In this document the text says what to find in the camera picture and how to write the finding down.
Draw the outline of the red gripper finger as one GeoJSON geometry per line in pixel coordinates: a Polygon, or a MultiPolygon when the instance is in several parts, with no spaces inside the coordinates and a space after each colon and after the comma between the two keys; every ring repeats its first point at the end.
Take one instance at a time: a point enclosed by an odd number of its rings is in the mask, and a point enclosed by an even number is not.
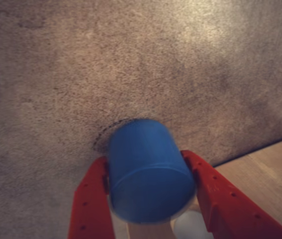
{"type": "Polygon", "coordinates": [[[282,225],[197,154],[181,154],[193,174],[206,229],[216,239],[282,239],[282,225]]]}
{"type": "Polygon", "coordinates": [[[114,239],[110,208],[108,162],[96,159],[74,192],[69,239],[114,239]]]}

